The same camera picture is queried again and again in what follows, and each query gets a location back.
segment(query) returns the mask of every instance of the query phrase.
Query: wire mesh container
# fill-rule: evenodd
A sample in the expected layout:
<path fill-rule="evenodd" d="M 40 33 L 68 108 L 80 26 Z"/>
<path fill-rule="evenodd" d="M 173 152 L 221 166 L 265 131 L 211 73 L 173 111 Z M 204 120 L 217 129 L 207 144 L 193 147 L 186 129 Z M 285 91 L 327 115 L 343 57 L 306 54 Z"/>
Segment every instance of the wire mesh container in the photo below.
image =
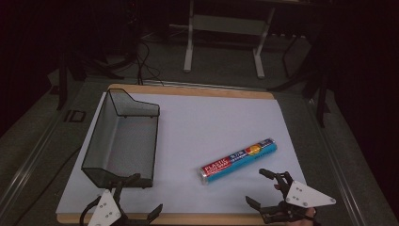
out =
<path fill-rule="evenodd" d="M 127 187 L 152 186 L 159 105 L 109 89 L 88 144 L 82 171 L 99 188 L 140 173 Z"/>

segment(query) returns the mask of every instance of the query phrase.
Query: dark background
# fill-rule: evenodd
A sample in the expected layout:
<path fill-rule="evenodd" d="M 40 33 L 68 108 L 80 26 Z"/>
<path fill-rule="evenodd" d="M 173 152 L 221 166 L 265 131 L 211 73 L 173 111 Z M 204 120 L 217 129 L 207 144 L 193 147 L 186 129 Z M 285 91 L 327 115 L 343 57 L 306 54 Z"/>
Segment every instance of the dark background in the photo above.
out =
<path fill-rule="evenodd" d="M 187 23 L 188 1 L 143 2 L 139 32 L 155 31 L 162 36 L 168 32 L 168 24 Z M 50 89 L 46 76 L 58 67 L 66 40 L 99 59 L 104 59 L 106 52 L 124 54 L 128 48 L 120 42 L 121 34 L 129 31 L 121 24 L 126 17 L 119 1 L 100 1 L 95 7 L 90 1 L 76 0 L 8 0 L 0 4 L 0 136 Z M 199 8 L 209 10 L 210 4 Z M 263 17 L 251 13 L 250 7 L 241 8 L 243 11 Z M 295 26 L 286 29 L 284 17 L 293 17 L 292 11 L 279 11 L 274 31 L 293 33 Z M 327 23 L 310 52 L 322 69 L 320 73 L 328 73 L 328 87 L 397 218 L 398 27 L 396 1 L 356 1 Z"/>

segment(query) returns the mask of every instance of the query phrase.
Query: metal stand leg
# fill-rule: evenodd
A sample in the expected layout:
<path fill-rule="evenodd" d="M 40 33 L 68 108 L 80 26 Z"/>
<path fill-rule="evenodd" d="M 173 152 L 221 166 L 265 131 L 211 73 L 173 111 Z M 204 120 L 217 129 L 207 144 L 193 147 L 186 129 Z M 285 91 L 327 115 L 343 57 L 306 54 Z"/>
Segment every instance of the metal stand leg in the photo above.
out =
<path fill-rule="evenodd" d="M 261 60 L 261 51 L 263 49 L 263 44 L 264 44 L 264 41 L 266 40 L 267 32 L 268 32 L 270 24 L 272 22 L 274 12 L 275 12 L 275 8 L 271 8 L 269 11 L 269 15 L 267 17 L 267 21 L 263 27 L 261 41 L 259 42 L 258 47 L 253 50 L 253 57 L 255 60 L 256 73 L 258 74 L 258 78 L 260 78 L 260 79 L 264 79 L 263 65 L 262 65 L 262 60 Z"/>
<path fill-rule="evenodd" d="M 188 19 L 188 43 L 185 51 L 184 72 L 191 72 L 191 62 L 193 59 L 193 16 L 194 16 L 194 0 L 190 0 L 190 17 Z"/>

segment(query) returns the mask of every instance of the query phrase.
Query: white stand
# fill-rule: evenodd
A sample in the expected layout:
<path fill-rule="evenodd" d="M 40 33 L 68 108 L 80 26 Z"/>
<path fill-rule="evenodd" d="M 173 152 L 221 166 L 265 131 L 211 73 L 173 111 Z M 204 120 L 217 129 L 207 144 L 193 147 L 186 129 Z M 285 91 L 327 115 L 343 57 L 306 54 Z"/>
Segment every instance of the white stand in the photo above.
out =
<path fill-rule="evenodd" d="M 255 67 L 258 78 L 264 79 L 263 64 L 261 60 L 261 51 L 269 30 L 275 8 L 271 8 L 267 17 L 267 21 L 256 21 L 246 19 L 236 19 L 227 17 L 216 17 L 207 15 L 194 14 L 194 0 L 190 0 L 190 12 L 188 19 L 188 43 L 185 51 L 184 72 L 191 72 L 191 64 L 193 58 L 193 31 L 208 30 L 218 32 L 229 32 L 246 35 L 260 35 L 258 46 L 253 50 Z"/>

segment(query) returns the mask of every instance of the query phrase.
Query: gray floor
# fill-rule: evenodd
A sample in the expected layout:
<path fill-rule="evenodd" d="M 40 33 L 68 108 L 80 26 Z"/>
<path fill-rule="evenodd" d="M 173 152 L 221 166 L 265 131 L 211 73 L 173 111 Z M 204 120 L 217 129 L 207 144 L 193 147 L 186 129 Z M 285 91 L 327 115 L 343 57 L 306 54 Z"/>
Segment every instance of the gray floor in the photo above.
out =
<path fill-rule="evenodd" d="M 249 40 L 244 45 L 230 45 L 224 40 L 209 40 L 209 34 L 201 33 L 195 36 L 198 38 L 192 72 L 184 73 L 185 37 L 186 34 L 181 31 L 172 34 L 168 42 L 146 42 L 150 47 L 146 63 L 151 68 L 143 68 L 144 84 L 161 85 L 159 80 L 162 80 L 167 86 L 184 83 L 187 86 L 195 84 L 265 91 L 266 87 L 287 81 L 280 60 L 289 43 L 285 38 L 272 37 L 266 41 L 262 53 L 266 78 L 259 80 L 249 47 L 256 43 Z M 287 60 L 291 71 L 308 49 L 306 41 L 300 40 L 290 52 Z M 139 50 L 140 55 L 145 57 L 146 47 L 140 45 Z M 120 70 L 116 73 L 126 77 L 123 83 L 136 82 L 137 65 Z M 147 80 L 153 76 L 150 72 L 157 74 L 157 70 L 160 72 L 157 79 Z M 25 182 L 24 189 L 17 190 L 15 199 L 10 199 L 8 209 L 2 206 L 4 215 L 0 217 L 1 225 L 13 225 L 43 190 L 41 198 L 18 225 L 59 224 L 55 210 L 76 155 L 59 174 L 56 171 L 83 143 L 101 94 L 109 84 L 120 82 L 106 79 L 91 70 L 88 72 L 85 82 L 70 79 L 70 97 L 62 111 L 56 111 L 57 96 L 46 94 L 1 137 L 0 194 L 9 194 L 6 193 L 8 186 L 14 175 L 21 174 L 18 170 L 26 158 L 38 159 L 38 164 L 32 166 L 34 170 L 22 180 Z M 57 72 L 49 74 L 54 84 L 57 84 L 56 77 Z M 298 84 L 274 94 L 283 110 L 295 149 L 306 150 L 298 152 L 298 160 L 308 184 L 339 197 L 337 205 L 319 208 L 319 220 L 323 225 L 398 225 L 335 105 L 333 93 L 327 94 L 329 112 L 325 114 L 326 128 L 321 129 L 314 118 L 314 100 L 301 97 L 302 87 L 303 84 Z M 68 110 L 87 112 L 85 120 L 81 123 L 64 121 Z M 30 155 L 38 150 L 41 154 Z M 56 178 L 47 187 L 55 175 Z"/>

